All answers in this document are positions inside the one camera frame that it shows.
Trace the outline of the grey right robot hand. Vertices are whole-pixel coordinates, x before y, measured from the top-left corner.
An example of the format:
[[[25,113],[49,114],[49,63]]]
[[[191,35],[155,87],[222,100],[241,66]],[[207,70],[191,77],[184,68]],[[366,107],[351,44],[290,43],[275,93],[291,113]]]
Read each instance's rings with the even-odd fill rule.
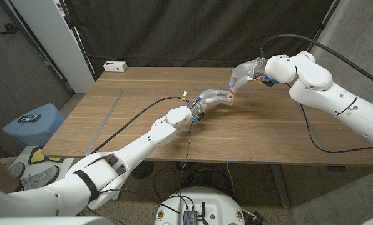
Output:
[[[232,69],[229,91],[236,93],[242,86],[254,79],[260,79],[265,74],[268,59],[258,57],[254,60],[239,64]]]

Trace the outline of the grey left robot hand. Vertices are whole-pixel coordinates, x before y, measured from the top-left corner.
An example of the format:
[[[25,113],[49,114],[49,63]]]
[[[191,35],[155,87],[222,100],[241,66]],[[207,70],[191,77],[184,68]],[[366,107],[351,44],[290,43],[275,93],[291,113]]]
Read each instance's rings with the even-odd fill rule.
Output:
[[[188,104],[192,115],[205,112],[207,106],[215,103],[231,103],[232,98],[229,92],[221,89],[207,89],[203,91],[195,100]]]

